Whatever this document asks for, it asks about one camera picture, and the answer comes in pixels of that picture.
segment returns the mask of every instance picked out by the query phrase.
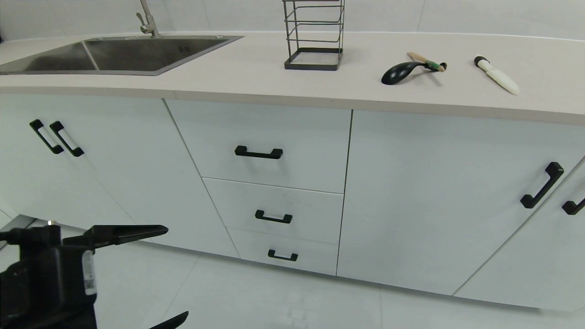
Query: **cabinet door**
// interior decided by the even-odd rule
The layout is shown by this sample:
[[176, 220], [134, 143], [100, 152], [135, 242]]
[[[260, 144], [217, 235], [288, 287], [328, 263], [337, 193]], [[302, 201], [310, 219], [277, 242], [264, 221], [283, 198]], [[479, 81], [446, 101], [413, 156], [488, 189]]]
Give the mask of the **cabinet door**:
[[338, 275], [453, 294], [584, 149], [582, 126], [355, 111]]
[[137, 224], [169, 228], [154, 242], [238, 256], [163, 100], [38, 97], [71, 147], [84, 151], [72, 157], [80, 170]]
[[6, 203], [6, 201], [5, 201], [6, 198], [4, 197], [4, 193], [5, 192], [2, 191], [2, 186], [0, 186], [0, 211], [4, 212], [10, 218], [15, 218], [16, 216], [18, 216], [18, 213], [14, 209], [12, 209], [11, 206], [9, 206]]
[[350, 110], [168, 105], [202, 177], [343, 193]]
[[335, 275], [338, 250], [336, 244], [236, 228], [228, 230], [242, 259]]
[[59, 142], [49, 129], [54, 120], [44, 98], [0, 97], [0, 186], [18, 213], [80, 228], [95, 224], [133, 224], [112, 197], [92, 178], [81, 174], [67, 151], [54, 154], [30, 123], [39, 119], [39, 133], [49, 145]]
[[584, 307], [585, 209], [576, 207], [583, 202], [585, 160], [455, 296], [562, 311]]
[[10, 223], [12, 218], [8, 217], [2, 210], [0, 210], [0, 229], [4, 227], [4, 225]]
[[339, 243], [341, 194], [210, 178], [203, 181], [227, 227]]

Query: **white drawer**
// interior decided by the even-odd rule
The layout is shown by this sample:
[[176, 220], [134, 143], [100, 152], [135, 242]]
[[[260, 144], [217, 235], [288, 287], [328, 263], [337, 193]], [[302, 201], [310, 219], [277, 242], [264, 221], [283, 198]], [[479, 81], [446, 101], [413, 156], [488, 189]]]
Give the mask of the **white drawer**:
[[228, 228], [228, 232], [242, 259], [335, 275], [338, 245], [236, 228]]
[[343, 194], [203, 179], [228, 227], [339, 243]]
[[202, 177], [343, 193], [351, 110], [167, 103]]

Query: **stainless steel sink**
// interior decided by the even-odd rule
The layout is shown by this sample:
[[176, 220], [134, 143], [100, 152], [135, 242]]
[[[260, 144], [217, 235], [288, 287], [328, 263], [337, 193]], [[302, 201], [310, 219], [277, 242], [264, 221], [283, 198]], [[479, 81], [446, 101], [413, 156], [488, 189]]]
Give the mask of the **stainless steel sink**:
[[241, 36], [100, 37], [0, 65], [5, 74], [157, 76]]

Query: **cabinet handle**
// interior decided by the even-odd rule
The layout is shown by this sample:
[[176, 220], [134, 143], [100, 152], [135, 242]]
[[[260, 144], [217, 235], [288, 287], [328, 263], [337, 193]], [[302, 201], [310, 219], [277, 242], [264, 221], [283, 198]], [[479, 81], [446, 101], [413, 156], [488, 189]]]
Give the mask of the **cabinet handle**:
[[563, 210], [567, 215], [576, 215], [581, 209], [583, 209], [583, 207], [585, 207], [585, 199], [579, 204], [575, 204], [574, 201], [567, 201], [563, 205]]
[[532, 209], [536, 206], [537, 203], [540, 202], [542, 197], [545, 196], [546, 193], [550, 190], [550, 188], [555, 185], [555, 183], [559, 180], [559, 178], [563, 175], [565, 170], [560, 164], [556, 162], [551, 162], [548, 167], [546, 167], [546, 173], [550, 176], [549, 181], [542, 187], [542, 189], [538, 192], [538, 194], [533, 197], [530, 194], [525, 194], [520, 202], [524, 206], [524, 208]]
[[296, 262], [297, 261], [298, 255], [296, 253], [291, 254], [291, 257], [290, 258], [286, 258], [286, 257], [274, 256], [274, 253], [275, 252], [276, 251], [270, 249], [268, 251], [268, 257], [270, 257], [270, 258], [276, 258], [276, 259], [282, 259], [284, 261], [290, 261], [290, 262]]
[[238, 145], [236, 147], [236, 155], [237, 156], [250, 156], [250, 157], [263, 157], [265, 159], [280, 159], [283, 155], [283, 150], [281, 149], [273, 149], [270, 153], [256, 153], [256, 152], [248, 152], [248, 148], [242, 145]]
[[33, 128], [33, 130], [36, 132], [37, 136], [43, 141], [43, 143], [47, 145], [51, 152], [53, 152], [53, 154], [59, 154], [63, 152], [63, 148], [61, 147], [61, 145], [57, 144], [55, 146], [51, 146], [51, 144], [49, 144], [49, 142], [43, 137], [43, 135], [40, 134], [39, 129], [44, 127], [44, 125], [39, 119], [32, 121], [31, 123], [29, 123], [29, 125], [31, 128]]
[[279, 220], [278, 218], [264, 217], [264, 210], [256, 210], [256, 218], [258, 218], [259, 220], [290, 224], [291, 221], [293, 220], [292, 216], [293, 215], [284, 215], [283, 219]]
[[49, 127], [51, 127], [51, 130], [55, 133], [55, 135], [57, 135], [57, 138], [59, 138], [61, 143], [65, 145], [65, 148], [67, 148], [69, 153], [71, 153], [74, 157], [82, 156], [85, 153], [81, 148], [72, 149], [71, 146], [69, 146], [69, 144], [67, 144], [67, 142], [63, 139], [63, 137], [59, 135], [59, 132], [65, 129], [61, 121], [55, 121], [50, 124]]

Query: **white tile floor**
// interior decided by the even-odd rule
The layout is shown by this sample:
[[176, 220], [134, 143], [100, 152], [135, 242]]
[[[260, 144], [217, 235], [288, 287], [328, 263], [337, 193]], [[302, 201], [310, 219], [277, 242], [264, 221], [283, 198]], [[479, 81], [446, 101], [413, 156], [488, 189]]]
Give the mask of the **white tile floor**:
[[[18, 249], [4, 248], [0, 270], [16, 260]], [[146, 243], [99, 249], [95, 265], [100, 329], [148, 329], [183, 311], [181, 329], [585, 328], [585, 309], [483, 303]]]

